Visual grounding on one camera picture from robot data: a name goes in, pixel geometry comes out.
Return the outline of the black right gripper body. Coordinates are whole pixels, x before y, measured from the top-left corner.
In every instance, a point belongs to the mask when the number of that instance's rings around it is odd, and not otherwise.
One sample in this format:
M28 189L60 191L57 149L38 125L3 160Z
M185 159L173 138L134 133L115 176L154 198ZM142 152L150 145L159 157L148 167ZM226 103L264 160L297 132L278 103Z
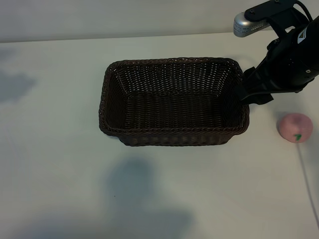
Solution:
M261 94L300 92L319 74L319 25L281 31L255 70Z

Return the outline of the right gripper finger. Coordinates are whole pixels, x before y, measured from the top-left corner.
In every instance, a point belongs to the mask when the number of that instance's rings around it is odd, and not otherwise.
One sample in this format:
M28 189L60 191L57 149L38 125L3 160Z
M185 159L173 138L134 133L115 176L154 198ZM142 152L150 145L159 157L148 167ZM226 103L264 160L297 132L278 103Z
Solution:
M241 84L238 85L238 99L240 103L249 103L252 95L260 95L262 82L254 73L255 67L251 67L243 73Z
M271 94L252 95L249 104L264 105L272 101L274 98Z

